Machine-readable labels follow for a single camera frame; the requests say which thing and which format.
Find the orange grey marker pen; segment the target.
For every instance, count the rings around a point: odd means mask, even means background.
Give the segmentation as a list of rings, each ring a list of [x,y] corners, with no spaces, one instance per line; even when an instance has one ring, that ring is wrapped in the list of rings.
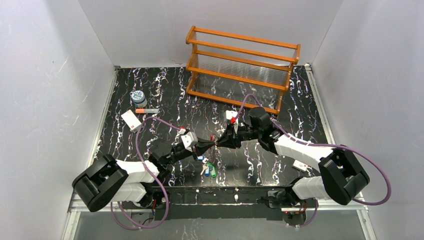
[[[137,108],[135,110],[136,114],[157,114],[159,109],[157,108]]]

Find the green tag key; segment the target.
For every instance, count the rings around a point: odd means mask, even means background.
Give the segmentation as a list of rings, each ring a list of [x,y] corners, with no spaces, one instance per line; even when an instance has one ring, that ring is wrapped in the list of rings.
[[[211,167],[210,175],[212,178],[215,178],[217,176],[217,171],[214,166]]]

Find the orange wooden shelf rack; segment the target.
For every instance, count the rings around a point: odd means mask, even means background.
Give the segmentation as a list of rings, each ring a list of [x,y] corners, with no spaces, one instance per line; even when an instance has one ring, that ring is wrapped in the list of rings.
[[[277,115],[288,91],[295,65],[299,63],[301,44],[223,32],[193,25],[185,43],[191,45],[186,70],[191,78],[186,94],[240,106],[240,100],[199,90],[201,76],[268,88],[275,103],[266,111]]]

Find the white card box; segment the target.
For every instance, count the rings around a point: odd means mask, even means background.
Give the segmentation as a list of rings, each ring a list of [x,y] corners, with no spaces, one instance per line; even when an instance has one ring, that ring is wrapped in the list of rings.
[[[132,110],[128,110],[120,116],[132,133],[136,133],[141,129],[142,123]]]

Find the blue white round jar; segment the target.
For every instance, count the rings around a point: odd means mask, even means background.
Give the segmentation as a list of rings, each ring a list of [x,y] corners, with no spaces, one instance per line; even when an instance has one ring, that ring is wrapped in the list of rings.
[[[142,90],[135,90],[130,95],[132,103],[137,108],[144,108],[147,105],[146,96]]]

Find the small white box right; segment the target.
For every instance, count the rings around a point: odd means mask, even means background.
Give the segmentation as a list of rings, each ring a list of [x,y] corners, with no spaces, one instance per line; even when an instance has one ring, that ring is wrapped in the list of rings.
[[[308,165],[298,160],[293,162],[292,167],[302,172],[306,172],[308,170]]]

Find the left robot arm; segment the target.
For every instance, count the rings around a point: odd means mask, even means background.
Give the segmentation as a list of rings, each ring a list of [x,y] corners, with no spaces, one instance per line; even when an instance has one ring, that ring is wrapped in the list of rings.
[[[112,202],[140,203],[148,194],[145,184],[162,181],[170,166],[188,157],[197,160],[213,146],[214,141],[201,138],[188,150],[181,141],[171,146],[169,153],[153,152],[144,162],[118,160],[105,154],[80,173],[71,186],[90,212]]]

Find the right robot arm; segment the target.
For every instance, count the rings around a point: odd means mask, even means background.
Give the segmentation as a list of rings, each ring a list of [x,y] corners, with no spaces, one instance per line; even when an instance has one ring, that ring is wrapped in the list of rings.
[[[319,172],[319,176],[295,178],[266,200],[293,206],[315,198],[333,200],[345,206],[370,183],[368,174],[351,150],[301,142],[276,127],[262,107],[250,109],[250,123],[240,122],[237,115],[232,110],[224,113],[227,126],[216,141],[217,147],[236,149],[244,141],[256,140],[265,151],[300,161]]]

